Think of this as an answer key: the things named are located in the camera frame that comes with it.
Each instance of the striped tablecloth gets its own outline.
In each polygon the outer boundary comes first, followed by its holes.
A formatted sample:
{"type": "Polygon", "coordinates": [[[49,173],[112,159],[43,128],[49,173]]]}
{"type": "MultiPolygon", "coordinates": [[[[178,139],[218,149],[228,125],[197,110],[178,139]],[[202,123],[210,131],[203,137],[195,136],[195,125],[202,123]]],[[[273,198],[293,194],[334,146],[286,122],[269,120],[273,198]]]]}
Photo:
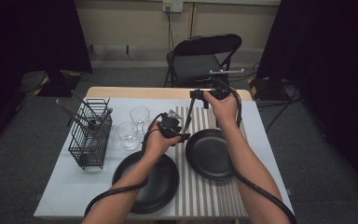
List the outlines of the striped tablecloth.
{"type": "MultiPolygon", "coordinates": [[[[186,123],[188,107],[177,106],[176,113],[186,123]]],[[[215,129],[216,119],[212,109],[194,107],[188,132],[215,129]]],[[[243,123],[241,132],[245,135],[243,123]]],[[[212,181],[195,173],[186,160],[186,144],[177,144],[175,163],[180,173],[180,184],[174,198],[175,215],[179,217],[247,217],[238,193],[235,177],[224,181],[212,181]]]]}

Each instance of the white table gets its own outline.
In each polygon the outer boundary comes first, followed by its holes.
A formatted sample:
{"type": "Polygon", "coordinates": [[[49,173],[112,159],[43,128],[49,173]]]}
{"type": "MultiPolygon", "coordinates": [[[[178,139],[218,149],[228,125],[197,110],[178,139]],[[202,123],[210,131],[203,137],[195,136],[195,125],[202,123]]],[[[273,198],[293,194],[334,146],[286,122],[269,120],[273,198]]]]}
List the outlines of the white table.
{"type": "MultiPolygon", "coordinates": [[[[189,106],[189,103],[189,99],[111,98],[109,106],[114,109],[112,114],[113,127],[103,169],[86,167],[85,170],[82,170],[76,164],[67,150],[72,138],[69,134],[34,216],[43,219],[81,219],[90,200],[111,187],[112,177],[119,163],[141,148],[140,145],[131,151],[123,149],[116,135],[117,125],[122,121],[130,120],[131,108],[137,105],[145,105],[150,108],[151,118],[153,118],[161,112],[189,106]]],[[[195,106],[202,107],[202,102],[196,101],[195,106]]],[[[202,111],[202,109],[196,108],[195,111],[202,111]]],[[[255,102],[242,101],[242,118],[250,146],[277,182],[284,203],[292,209],[255,102]]],[[[185,188],[180,187],[175,198],[156,213],[148,215],[129,214],[128,219],[247,218],[246,212],[239,209],[241,207],[240,198],[236,202],[234,202],[235,200],[228,201],[227,195],[219,195],[216,189],[213,191],[214,200],[208,196],[210,194],[202,196],[200,193],[190,193],[191,190],[201,188],[201,186],[189,186],[186,183],[189,178],[194,181],[193,183],[196,183],[196,179],[200,183],[204,180],[194,174],[186,164],[184,157],[181,156],[184,147],[185,145],[181,146],[181,144],[177,148],[172,147],[168,150],[167,155],[177,163],[181,176],[180,185],[184,184],[185,188]]],[[[216,185],[213,181],[205,182],[207,186],[216,185]]],[[[234,192],[234,189],[230,189],[233,185],[229,182],[225,183],[228,188],[226,191],[234,192]]]]}

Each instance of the plate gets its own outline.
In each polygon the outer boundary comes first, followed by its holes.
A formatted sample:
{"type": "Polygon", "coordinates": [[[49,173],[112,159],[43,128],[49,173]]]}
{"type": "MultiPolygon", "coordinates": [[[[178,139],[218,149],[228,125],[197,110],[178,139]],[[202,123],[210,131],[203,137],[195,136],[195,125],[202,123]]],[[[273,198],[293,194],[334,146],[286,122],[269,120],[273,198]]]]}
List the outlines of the plate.
{"type": "Polygon", "coordinates": [[[205,129],[194,133],[186,144],[186,159],[197,174],[207,179],[226,180],[233,176],[227,142],[221,130],[205,129]]]}
{"type": "MultiPolygon", "coordinates": [[[[120,163],[113,176],[113,184],[126,174],[142,158],[142,152],[132,153],[120,163]]],[[[146,186],[139,194],[131,208],[132,213],[150,214],[165,207],[174,197],[179,186],[179,171],[175,162],[167,155],[162,155],[149,173],[146,186]]]]}

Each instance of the black folding chair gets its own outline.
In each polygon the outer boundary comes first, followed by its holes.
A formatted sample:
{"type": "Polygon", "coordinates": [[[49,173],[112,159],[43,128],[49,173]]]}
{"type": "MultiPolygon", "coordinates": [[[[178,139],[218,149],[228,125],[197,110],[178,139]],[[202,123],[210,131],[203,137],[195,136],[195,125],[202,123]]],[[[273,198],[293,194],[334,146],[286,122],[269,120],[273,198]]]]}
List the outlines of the black folding chair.
{"type": "Polygon", "coordinates": [[[238,35],[200,35],[178,44],[167,54],[168,72],[165,77],[166,87],[171,77],[171,87],[192,87],[213,84],[210,77],[220,78],[228,84],[228,74],[211,75],[210,71],[229,70],[231,56],[241,46],[238,35]],[[226,53],[219,62],[216,55],[226,53]]]}

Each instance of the wire basket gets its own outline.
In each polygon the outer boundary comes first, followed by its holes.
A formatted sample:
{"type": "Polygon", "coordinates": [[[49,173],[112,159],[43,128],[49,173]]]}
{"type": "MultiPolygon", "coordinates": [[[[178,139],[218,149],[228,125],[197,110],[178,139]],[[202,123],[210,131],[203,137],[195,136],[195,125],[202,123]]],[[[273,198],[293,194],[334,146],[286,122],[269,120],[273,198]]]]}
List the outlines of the wire basket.
{"type": "Polygon", "coordinates": [[[84,170],[87,166],[103,169],[110,130],[112,109],[104,99],[88,99],[74,112],[60,100],[57,104],[75,121],[68,150],[84,170]]]}

